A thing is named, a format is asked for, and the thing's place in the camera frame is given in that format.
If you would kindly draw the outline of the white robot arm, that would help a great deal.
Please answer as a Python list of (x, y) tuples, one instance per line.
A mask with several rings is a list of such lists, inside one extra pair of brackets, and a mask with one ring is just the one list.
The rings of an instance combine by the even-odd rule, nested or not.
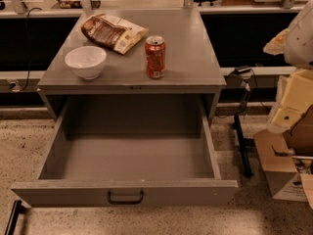
[(292, 129), (313, 105), (313, 0), (310, 0), (290, 25), (263, 48), (270, 55), (283, 54), (295, 71), (279, 89), (270, 113), (268, 130), (283, 133)]

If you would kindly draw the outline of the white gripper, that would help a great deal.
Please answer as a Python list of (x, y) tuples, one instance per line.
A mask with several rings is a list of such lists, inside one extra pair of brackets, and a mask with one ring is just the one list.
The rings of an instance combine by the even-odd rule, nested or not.
[[(289, 30), (273, 37), (263, 52), (277, 56), (285, 54)], [(289, 76), (281, 76), (277, 84), (276, 102), (270, 111), (267, 128), (272, 133), (291, 130), (313, 105), (313, 71), (297, 69)]]

